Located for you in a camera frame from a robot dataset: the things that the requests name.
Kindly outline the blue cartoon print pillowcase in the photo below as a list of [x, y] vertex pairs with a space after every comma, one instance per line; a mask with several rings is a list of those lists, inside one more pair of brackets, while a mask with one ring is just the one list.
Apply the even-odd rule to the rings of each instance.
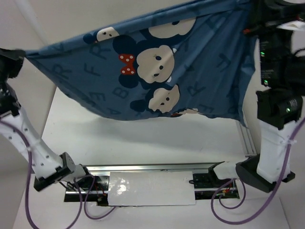
[[93, 30], [26, 58], [99, 116], [134, 121], [184, 114], [244, 122], [255, 39], [250, 0], [195, 0]]

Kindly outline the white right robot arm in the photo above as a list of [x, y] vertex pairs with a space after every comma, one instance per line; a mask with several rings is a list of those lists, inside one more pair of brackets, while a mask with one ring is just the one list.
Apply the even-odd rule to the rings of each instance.
[[300, 128], [305, 94], [305, 58], [293, 52], [292, 35], [305, 28], [305, 6], [284, 0], [256, 0], [247, 36], [257, 36], [260, 50], [261, 83], [256, 92], [257, 117], [261, 128], [261, 151], [243, 162], [221, 162], [208, 170], [208, 182], [219, 187], [230, 179], [266, 193], [280, 182], [289, 182], [288, 145]]

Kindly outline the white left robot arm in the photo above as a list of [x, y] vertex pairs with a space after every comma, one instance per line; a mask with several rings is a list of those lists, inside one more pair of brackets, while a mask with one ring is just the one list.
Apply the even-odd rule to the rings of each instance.
[[68, 153], [58, 155], [46, 145], [7, 82], [18, 76], [25, 56], [23, 50], [0, 51], [0, 133], [28, 161], [30, 172], [35, 174], [37, 191], [58, 182], [89, 190], [94, 185], [94, 178], [88, 169], [75, 164]]

